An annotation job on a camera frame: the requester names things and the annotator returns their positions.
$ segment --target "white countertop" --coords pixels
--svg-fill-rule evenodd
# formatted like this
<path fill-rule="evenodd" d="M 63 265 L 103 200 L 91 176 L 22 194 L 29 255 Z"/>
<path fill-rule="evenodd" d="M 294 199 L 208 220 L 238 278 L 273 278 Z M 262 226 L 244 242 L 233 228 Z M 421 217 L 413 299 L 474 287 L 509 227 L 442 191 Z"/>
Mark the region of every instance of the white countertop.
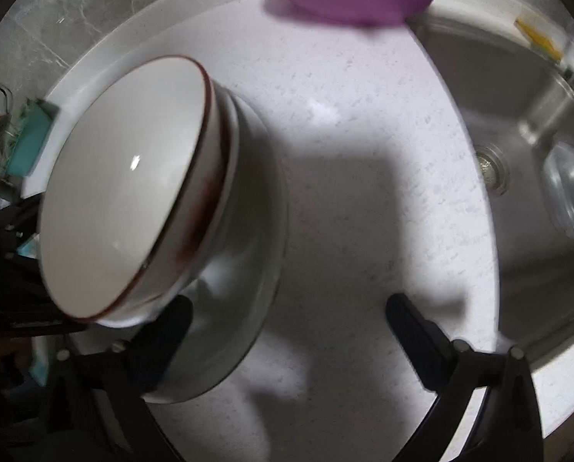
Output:
<path fill-rule="evenodd" d="M 328 26 L 279 0 L 159 0 L 105 38 L 123 53 L 151 39 L 181 45 L 261 115 L 291 216 L 282 287 L 243 363 L 154 414 L 192 461 L 391 460 L 434 395 L 385 323 L 387 296 L 408 293 L 450 338 L 496 343 L 488 202 L 442 80 L 406 27 Z M 572 349 L 534 376 L 546 434 L 574 409 Z"/>

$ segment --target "gray tile backsplash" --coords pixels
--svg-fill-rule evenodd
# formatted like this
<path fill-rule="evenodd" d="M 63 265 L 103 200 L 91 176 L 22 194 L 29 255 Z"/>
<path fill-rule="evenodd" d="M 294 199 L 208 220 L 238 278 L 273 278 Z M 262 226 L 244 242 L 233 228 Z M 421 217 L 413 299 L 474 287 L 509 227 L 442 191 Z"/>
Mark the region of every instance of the gray tile backsplash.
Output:
<path fill-rule="evenodd" d="M 0 23 L 0 84 L 14 93 L 15 111 L 27 97 L 44 96 L 68 67 L 13 19 Z"/>

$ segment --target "white bowl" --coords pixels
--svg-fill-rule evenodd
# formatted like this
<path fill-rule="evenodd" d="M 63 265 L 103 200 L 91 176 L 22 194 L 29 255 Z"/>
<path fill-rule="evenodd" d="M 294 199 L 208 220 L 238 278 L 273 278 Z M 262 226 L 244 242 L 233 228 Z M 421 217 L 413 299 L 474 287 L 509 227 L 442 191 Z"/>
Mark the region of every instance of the white bowl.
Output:
<path fill-rule="evenodd" d="M 160 298 L 195 261 L 225 176 L 206 71 L 163 57 L 120 78 L 80 117 L 40 217 L 46 288 L 94 321 Z"/>
<path fill-rule="evenodd" d="M 206 231 L 202 244 L 192 265 L 184 272 L 177 282 L 158 299 L 142 302 L 135 307 L 123 304 L 98 320 L 96 323 L 109 328 L 129 328 L 145 321 L 153 320 L 174 299 L 178 293 L 205 268 L 217 251 L 224 246 L 225 236 L 230 227 L 234 201 L 232 188 L 240 152 L 240 122 L 236 106 L 229 92 L 220 85 L 214 85 L 217 105 L 219 107 L 223 138 L 227 142 L 228 155 L 225 179 L 212 221 Z"/>

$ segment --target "bowl rim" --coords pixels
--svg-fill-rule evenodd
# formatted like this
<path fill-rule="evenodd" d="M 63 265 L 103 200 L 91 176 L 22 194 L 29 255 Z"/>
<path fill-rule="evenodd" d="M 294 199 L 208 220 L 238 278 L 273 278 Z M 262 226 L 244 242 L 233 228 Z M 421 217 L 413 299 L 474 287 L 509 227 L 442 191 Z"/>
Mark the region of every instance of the bowl rim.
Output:
<path fill-rule="evenodd" d="M 197 162 L 200 158 L 200 152 L 201 152 L 200 147 L 202 146 L 201 142 L 202 142 L 203 138 L 206 137 L 206 132 L 208 132 L 208 122 L 210 119 L 212 102 L 213 101 L 215 102 L 215 99 L 214 99 L 215 94 L 214 94 L 214 89 L 212 86 L 212 80 L 211 80 L 208 72 L 197 60 L 193 59 L 192 57 L 189 57 L 187 55 L 178 55 L 178 54 L 162 55 L 159 57 L 152 58 L 152 59 L 150 59 L 150 60 L 148 60 L 142 64 L 139 64 L 135 67 L 132 67 L 125 74 L 123 74 L 121 77 L 119 77 L 116 81 L 111 83 L 107 88 L 103 89 L 103 91 L 101 91 L 101 93 L 97 95 L 97 97 L 94 99 L 94 101 L 91 103 L 91 105 L 84 112 L 86 112 L 92 106 L 92 104 L 94 104 L 97 101 L 97 99 L 99 99 L 99 97 L 101 97 L 111 86 L 115 85 L 118 81 L 120 81 L 122 78 L 124 78 L 125 76 L 127 76 L 131 72 L 133 72 L 133 71 L 135 71 L 141 67 L 147 66 L 150 63 L 164 60 L 164 59 L 169 59 L 169 58 L 178 58 L 178 59 L 188 60 L 188 61 L 192 62 L 199 69 L 199 71 L 202 74 L 202 79 L 203 79 L 203 83 L 204 83 L 204 87 L 205 87 L 204 112 L 203 112 L 203 116 L 202 116 L 202 122 L 200 124 L 200 129 L 198 131 L 197 141 L 195 143 L 195 149 L 194 149 L 193 155 L 192 155 L 191 160 L 189 162 L 189 166 L 186 168 L 186 170 L 184 172 L 184 177 L 182 179 L 182 183 L 180 184 L 180 188 L 178 189 L 178 193 L 177 193 L 177 195 L 176 195 L 176 197 L 175 197 L 175 199 L 174 199 L 174 201 L 170 207 L 168 216 L 166 217 L 166 220 L 163 223 L 163 226 L 162 226 L 161 230 L 159 231 L 159 234 L 157 234 L 157 237 L 155 238 L 152 246 L 150 247 L 150 250 L 149 250 L 148 254 L 146 255 L 146 258 L 141 263 L 140 267 L 137 269 L 137 272 L 135 272 L 135 274 L 131 277 L 129 283 L 121 290 L 121 292 L 116 296 L 116 298 L 114 298 L 106 307 L 104 307 L 101 311 L 99 311 L 93 315 L 90 315 L 90 316 L 75 316 L 73 314 L 68 313 L 60 304 L 58 304 L 56 299 L 52 296 L 51 290 L 49 289 L 49 287 L 46 284 L 46 289 L 48 290 L 50 298 L 54 301 L 54 303 L 58 306 L 58 308 L 61 311 L 63 311 L 64 314 L 66 314 L 68 317 L 70 317 L 74 321 L 78 321 L 80 323 L 94 323 L 96 320 L 99 320 L 99 319 L 103 318 L 104 316 L 108 315 L 111 311 L 113 311 L 119 305 L 121 305 L 121 304 L 123 304 L 123 302 L 125 302 L 127 297 L 131 294 L 131 292 L 134 290 L 134 288 L 140 282 L 140 280 L 142 279 L 144 274 L 147 272 L 147 270 L 148 270 L 150 264 L 152 263 L 152 260 L 154 259 L 154 257 L 157 255 L 157 252 L 159 251 L 159 248 L 161 247 L 163 238 L 165 238 L 165 236 L 168 234 L 168 229 L 170 228 L 171 224 L 175 220 L 175 210 L 177 208 L 177 204 L 182 200 L 184 193 L 186 192 L 186 189 L 188 188 L 189 183 L 192 179 L 192 176 L 195 173 L 195 168 L 196 168 Z M 60 152 L 58 154 L 58 156 L 54 162 L 54 167 L 56 167 L 56 164 L 58 163 L 58 159 L 60 158 L 61 154 L 62 154 L 62 152 Z M 48 180 L 48 186 L 46 187 L 46 196 L 48 195 L 48 191 L 49 191 L 49 180 Z M 40 232 L 42 229 L 41 228 L 42 215 L 43 214 L 40 212 L 40 218 L 39 218 Z M 43 256 L 41 255 L 41 248 L 42 248 L 42 242 L 40 240 L 39 241 L 39 250 L 40 250 L 39 265 L 40 265 L 40 271 L 42 274 L 42 278 L 45 280 L 46 276 L 45 276 L 45 272 L 44 272 L 44 268 L 43 268 L 43 260 L 42 260 Z"/>
<path fill-rule="evenodd" d="M 196 272 L 196 268 L 199 266 L 195 265 L 196 262 L 201 258 L 202 263 L 204 262 L 203 259 L 206 255 L 209 254 L 209 251 L 214 251 L 215 248 L 215 241 L 216 235 L 221 235 L 220 229 L 224 227 L 224 221 L 226 220 L 225 215 L 229 213 L 230 202 L 233 200 L 233 190 L 234 190 L 234 183 L 236 179 L 236 174 L 239 166 L 240 160 L 240 123 L 239 123 L 239 116 L 237 107 L 235 104 L 234 99 L 232 98 L 232 94 L 230 90 L 220 83 L 212 80 L 212 84 L 214 85 L 215 91 L 215 98 L 217 100 L 217 107 L 219 108 L 219 114 L 221 119 L 221 127 L 220 127 L 220 136 L 221 136 L 221 144 L 228 143 L 229 146 L 225 149 L 225 154 L 223 155 L 224 164 L 225 164 L 225 172 L 224 172 L 224 179 L 222 182 L 222 187 L 220 190 L 219 200 L 217 202 L 217 206 L 212 214 L 212 219 L 206 229 L 205 235 L 202 241 L 199 244 L 199 248 L 196 251 L 194 256 L 193 262 L 188 269 L 191 269 L 194 273 Z M 180 286 L 180 279 L 175 282 L 174 286 Z M 157 295 L 153 298 L 146 299 L 139 303 L 139 305 L 133 309 L 132 311 L 139 311 L 140 308 L 146 307 L 148 304 L 154 303 L 157 299 L 162 299 L 166 296 L 167 292 Z M 112 314 L 107 314 L 95 320 L 95 323 L 98 323 L 102 326 L 106 326 L 108 328 L 130 328 L 130 326 L 135 326 L 141 323 L 135 323 L 135 325 L 122 325 L 122 320 L 125 319 L 124 316 L 121 316 L 119 319 L 120 321 L 116 321 L 114 319 L 110 320 L 110 316 Z"/>

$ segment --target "screw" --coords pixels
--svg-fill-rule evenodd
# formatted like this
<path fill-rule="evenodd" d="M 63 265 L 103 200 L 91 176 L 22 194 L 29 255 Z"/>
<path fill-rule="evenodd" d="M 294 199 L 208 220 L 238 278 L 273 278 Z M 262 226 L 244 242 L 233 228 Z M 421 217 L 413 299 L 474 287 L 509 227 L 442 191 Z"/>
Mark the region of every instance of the screw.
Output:
<path fill-rule="evenodd" d="M 71 356 L 71 353 L 66 349 L 61 349 L 56 353 L 56 359 L 58 361 L 67 361 L 69 356 Z"/>
<path fill-rule="evenodd" d="M 511 351 L 509 351 L 512 358 L 515 360 L 524 359 L 524 351 L 520 347 L 512 347 Z"/>
<path fill-rule="evenodd" d="M 119 353 L 127 349 L 127 344 L 125 341 L 114 341 L 112 342 L 112 352 Z"/>
<path fill-rule="evenodd" d="M 471 350 L 469 343 L 460 339 L 456 339 L 454 342 L 452 342 L 452 345 L 458 352 L 467 352 Z"/>

